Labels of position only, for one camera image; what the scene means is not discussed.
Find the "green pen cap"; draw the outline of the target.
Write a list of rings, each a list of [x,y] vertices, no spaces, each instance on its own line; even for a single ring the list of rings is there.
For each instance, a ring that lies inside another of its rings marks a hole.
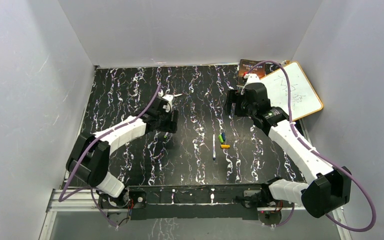
[[[220,143],[224,142],[223,136],[221,134],[218,135],[218,139],[219,139]]]

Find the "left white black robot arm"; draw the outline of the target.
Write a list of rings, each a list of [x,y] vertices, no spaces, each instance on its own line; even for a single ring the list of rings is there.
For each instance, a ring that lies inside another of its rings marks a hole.
[[[173,108],[173,100],[177,97],[176,94],[156,96],[143,110],[113,127],[81,133],[66,163],[69,177],[76,177],[107,195],[115,207],[127,206],[129,194],[125,184],[109,172],[109,157],[125,144],[150,132],[176,133],[179,112]]]

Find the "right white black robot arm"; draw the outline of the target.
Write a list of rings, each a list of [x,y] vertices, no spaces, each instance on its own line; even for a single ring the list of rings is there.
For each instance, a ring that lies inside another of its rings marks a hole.
[[[291,202],[320,218],[350,201],[350,171],[345,166],[332,166],[316,156],[313,147],[304,146],[305,140],[294,122],[289,122],[282,108],[271,105],[264,84],[251,83],[241,90],[229,90],[224,112],[229,115],[232,111],[238,117],[251,118],[254,126],[284,150],[306,180],[303,183],[275,177],[263,183],[258,197],[261,203],[275,207],[280,201]]]

